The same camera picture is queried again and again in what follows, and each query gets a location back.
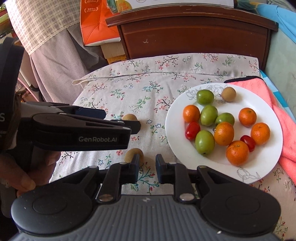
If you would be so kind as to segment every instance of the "pink towel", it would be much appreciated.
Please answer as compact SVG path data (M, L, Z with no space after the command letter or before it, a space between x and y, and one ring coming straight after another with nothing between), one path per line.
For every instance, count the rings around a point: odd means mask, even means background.
M294 121L284 110L278 107L273 93L262 79L255 78L229 84L237 85L252 91L265 100L273 109L279 119L283 131L283 149L279 158L279 164L293 182L296 183L296 124Z

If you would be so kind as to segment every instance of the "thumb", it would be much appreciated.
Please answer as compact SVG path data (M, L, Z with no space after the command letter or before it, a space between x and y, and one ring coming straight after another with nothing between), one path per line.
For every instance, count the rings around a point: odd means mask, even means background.
M30 191L36 187L35 182L16 164L12 156L0 155L0 178L20 191Z

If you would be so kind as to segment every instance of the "white tablecloth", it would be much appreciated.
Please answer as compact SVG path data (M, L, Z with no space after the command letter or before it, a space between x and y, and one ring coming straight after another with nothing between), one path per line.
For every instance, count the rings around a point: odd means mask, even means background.
M155 156L166 162L178 161L165 135L165 118L173 101L191 87L220 83L228 79L259 76L258 60L227 54L179 54L128 60L92 72L75 81L84 87L74 105L104 109L106 119L120 119L135 114L141 130L132 135L128 150L140 148L145 163L140 167L138 182L122 186L122 192L138 195L172 194L171 184L160 185L155 171ZM52 181L87 166L100 169L122 162L127 150L63 152ZM275 229L282 240L296 238L296 187L279 164L266 177L252 184L275 196L282 214Z

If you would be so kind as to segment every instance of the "red tomato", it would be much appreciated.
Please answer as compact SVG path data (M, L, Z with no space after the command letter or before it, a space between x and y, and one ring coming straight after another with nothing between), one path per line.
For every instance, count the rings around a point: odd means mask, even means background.
M192 141L196 138L196 135L199 133L199 131L200 125L197 122L191 122L185 130L185 137Z
M240 138L240 140L247 144L250 152L255 150L256 143L252 137L244 135Z

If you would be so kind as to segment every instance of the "plate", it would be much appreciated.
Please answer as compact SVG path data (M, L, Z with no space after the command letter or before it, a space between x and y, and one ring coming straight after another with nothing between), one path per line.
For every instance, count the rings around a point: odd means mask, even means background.
M228 86L237 92L235 100L230 103L221 98L221 92ZM251 127L244 127L238 120L238 114L242 108L252 108L257 114L256 122L264 122L269 126L271 131L269 141L263 146L256 146L245 165L241 167L231 165L225 156L226 147L218 144L215 144L215 149L210 155L203 157L196 151L194 141L191 142L185 138L185 129L188 124L183 120L183 109L185 106L193 104L201 112L203 106L197 103L196 93L202 89L214 93L213 106L217 108L218 114L229 112L234 116L234 140L239 140L243 135L250 135ZM201 125L202 130L209 130L211 133L213 133L213 128L214 126L204 127ZM198 85L181 94L168 110L165 132L175 156L188 169L196 169L199 165L206 165L244 183L252 183L266 176L278 162L283 147L281 125L270 106L251 91L225 83Z

